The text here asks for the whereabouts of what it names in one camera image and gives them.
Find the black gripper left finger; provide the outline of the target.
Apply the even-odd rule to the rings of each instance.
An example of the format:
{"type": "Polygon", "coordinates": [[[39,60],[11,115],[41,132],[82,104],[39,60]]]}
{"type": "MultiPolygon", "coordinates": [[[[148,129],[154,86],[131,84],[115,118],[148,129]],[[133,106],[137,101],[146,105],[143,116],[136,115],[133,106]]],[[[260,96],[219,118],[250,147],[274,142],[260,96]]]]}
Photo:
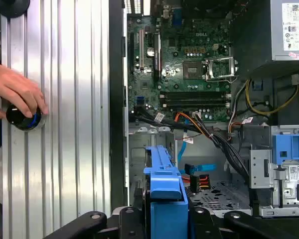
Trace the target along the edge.
{"type": "Polygon", "coordinates": [[[87,212],[46,239],[145,239],[145,222],[142,211],[134,207],[119,207],[107,217],[97,211],[87,212]]]}

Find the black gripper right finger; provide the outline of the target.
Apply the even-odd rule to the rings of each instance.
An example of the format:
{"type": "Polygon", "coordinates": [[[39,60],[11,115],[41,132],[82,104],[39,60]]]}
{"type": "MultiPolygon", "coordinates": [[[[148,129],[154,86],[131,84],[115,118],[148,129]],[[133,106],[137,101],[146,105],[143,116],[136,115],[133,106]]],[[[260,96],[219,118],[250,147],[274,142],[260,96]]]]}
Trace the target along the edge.
{"type": "Polygon", "coordinates": [[[299,217],[257,218],[228,211],[222,218],[206,208],[189,209],[190,239],[299,239],[299,217]]]}

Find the person's bare hand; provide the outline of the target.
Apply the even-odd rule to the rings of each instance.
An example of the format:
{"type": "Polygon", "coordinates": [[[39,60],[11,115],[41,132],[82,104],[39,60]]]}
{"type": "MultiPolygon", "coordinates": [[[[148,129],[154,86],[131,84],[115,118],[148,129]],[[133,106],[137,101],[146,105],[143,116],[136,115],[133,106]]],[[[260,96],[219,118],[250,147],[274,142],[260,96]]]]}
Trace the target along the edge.
{"type": "MultiPolygon", "coordinates": [[[[14,70],[0,65],[0,97],[15,105],[27,118],[31,118],[37,109],[48,114],[40,88],[30,79],[14,70]]],[[[0,119],[5,112],[0,109],[0,119]]]]}

